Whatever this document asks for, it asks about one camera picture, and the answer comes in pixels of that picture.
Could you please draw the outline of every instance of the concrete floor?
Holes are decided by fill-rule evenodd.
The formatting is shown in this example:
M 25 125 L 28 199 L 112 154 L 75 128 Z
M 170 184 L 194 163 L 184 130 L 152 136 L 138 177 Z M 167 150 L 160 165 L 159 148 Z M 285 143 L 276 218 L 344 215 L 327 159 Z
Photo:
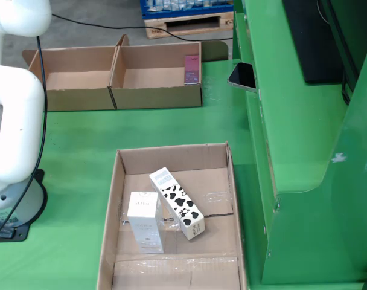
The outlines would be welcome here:
M 143 26 L 139 0 L 51 0 L 55 14 L 73 20 L 108 26 Z M 42 48 L 115 45 L 121 35 L 130 37 L 131 45 L 169 44 L 181 42 L 174 37 L 148 39 L 142 29 L 108 30 L 73 24 L 53 18 L 49 30 L 41 37 Z M 232 31 L 183 36 L 187 39 L 222 39 L 232 37 Z M 227 40 L 231 50 L 232 41 Z M 3 64 L 27 68 L 21 52 L 35 49 L 36 39 L 8 35 L 5 37 Z

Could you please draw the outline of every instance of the cable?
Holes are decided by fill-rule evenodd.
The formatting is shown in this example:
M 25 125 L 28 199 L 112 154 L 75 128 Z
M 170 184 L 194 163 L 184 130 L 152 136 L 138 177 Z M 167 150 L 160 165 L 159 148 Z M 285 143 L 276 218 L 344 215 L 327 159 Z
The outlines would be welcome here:
M 169 34 L 169 35 L 171 35 L 171 36 L 173 36 L 175 38 L 178 38 L 180 40 L 183 40 L 183 41 L 200 42 L 200 41 L 221 41 L 221 40 L 231 40 L 231 39 L 233 39 L 233 37 L 223 38 L 223 39 L 202 39 L 202 40 L 185 39 L 185 38 L 179 37 L 177 35 L 174 35 L 173 33 L 169 32 L 169 31 L 167 31 L 167 30 L 165 30 L 163 28 L 158 28 L 158 27 L 150 27 L 150 26 L 113 27 L 113 26 L 105 26 L 105 25 L 100 25 L 100 24 L 92 24 L 92 23 L 80 22 L 80 21 L 76 21 L 76 20 L 65 18 L 63 16 L 59 16 L 59 15 L 56 15 L 56 14 L 52 14 L 52 16 L 57 17 L 57 18 L 60 18 L 60 19 L 63 19 L 63 20 L 66 20 L 66 21 L 70 21 L 70 22 L 73 22 L 73 23 L 76 23 L 76 24 L 82 24 L 82 25 L 93 26 L 93 27 L 100 27 L 100 28 L 107 28 L 107 29 L 116 29 L 116 30 L 122 30 L 122 29 L 144 29 L 144 28 L 157 29 L 157 30 L 164 31 L 167 34 Z
M 346 91 L 346 72 L 343 71 L 343 78 L 342 78 L 342 97 L 343 97 L 343 100 L 345 101 L 345 103 L 347 104 L 347 106 L 350 104 L 350 97 L 348 96 L 347 94 L 347 91 Z
M 316 0 L 316 6 L 318 8 L 319 15 L 321 16 L 321 18 L 323 19 L 323 21 L 326 22 L 329 25 L 330 23 L 323 17 L 323 14 L 321 12 L 321 8 L 319 7 L 319 0 Z
M 47 112 L 48 112 L 48 97 L 47 97 L 47 94 L 46 94 L 44 62 L 43 62 L 43 54 L 42 54 L 42 50 L 41 50 L 41 44 L 40 44 L 40 37 L 39 36 L 37 37 L 37 49 L 39 50 L 40 64 L 41 64 L 41 72 L 42 72 L 42 77 L 43 77 L 43 88 L 44 88 L 43 136 L 42 136 L 42 140 L 41 140 L 41 147 L 40 147 L 39 157 L 37 158 L 36 165 L 34 167 L 34 170 L 32 172 L 31 178 L 28 181 L 27 186 L 25 186 L 22 194 L 20 195 L 20 198 L 17 200 L 16 204 L 14 205 L 14 207 L 12 208 L 12 210 L 10 211 L 10 213 L 8 214 L 7 218 L 4 220 L 4 222 L 0 226 L 0 232 L 3 229 L 3 227 L 7 224 L 7 222 L 11 218 L 12 214 L 14 213 L 14 211 L 16 210 L 16 208 L 19 206 L 21 200 L 24 198 L 25 194 L 27 193 L 30 185 L 32 184 L 32 181 L 34 179 L 34 176 L 36 175 L 37 169 L 39 168 L 41 157 L 43 156 L 43 150 L 44 150 L 44 144 L 45 144 L 45 133 L 46 133 L 46 115 L 47 115 Z

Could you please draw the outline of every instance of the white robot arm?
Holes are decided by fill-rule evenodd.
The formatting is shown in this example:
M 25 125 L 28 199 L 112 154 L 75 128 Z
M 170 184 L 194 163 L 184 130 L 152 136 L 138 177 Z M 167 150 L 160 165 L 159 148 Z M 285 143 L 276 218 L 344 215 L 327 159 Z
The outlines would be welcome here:
M 5 214 L 16 200 L 17 193 L 12 195 L 10 192 L 18 190 L 12 187 L 24 183 L 36 164 L 44 105 L 43 87 L 34 74 L 25 69 L 1 65 L 4 35 L 40 36 L 48 29 L 50 22 L 49 0 L 0 0 L 0 105 L 2 106 L 0 193 L 3 193 L 0 195 L 0 212 L 2 211 L 2 214 Z M 7 200 L 4 198 L 6 192 L 10 194 Z M 30 199 L 30 194 L 27 192 L 24 198 Z M 27 219 L 29 215 L 20 218 L 20 220 Z

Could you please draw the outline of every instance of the cow print box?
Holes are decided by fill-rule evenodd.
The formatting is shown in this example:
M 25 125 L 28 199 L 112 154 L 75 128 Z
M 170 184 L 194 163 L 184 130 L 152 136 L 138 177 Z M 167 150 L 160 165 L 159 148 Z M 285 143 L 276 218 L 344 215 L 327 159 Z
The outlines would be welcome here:
M 152 186 L 161 195 L 168 211 L 191 240 L 205 231 L 205 219 L 185 190 L 166 167 L 150 174 Z

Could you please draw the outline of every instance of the cardboard tray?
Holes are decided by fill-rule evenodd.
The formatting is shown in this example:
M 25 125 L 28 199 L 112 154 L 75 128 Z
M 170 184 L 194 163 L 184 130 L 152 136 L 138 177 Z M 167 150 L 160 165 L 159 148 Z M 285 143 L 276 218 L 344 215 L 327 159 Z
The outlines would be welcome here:
M 37 51 L 22 53 L 42 82 Z M 43 50 L 49 111 L 177 108 L 202 105 L 201 81 L 185 85 L 185 56 L 227 60 L 223 42 L 129 45 Z
M 131 191 L 153 191 L 148 175 L 166 166 L 205 216 L 187 240 L 165 211 L 164 254 L 139 253 L 126 213 Z M 227 143 L 118 150 L 107 206 L 98 290 L 247 290 L 237 195 Z

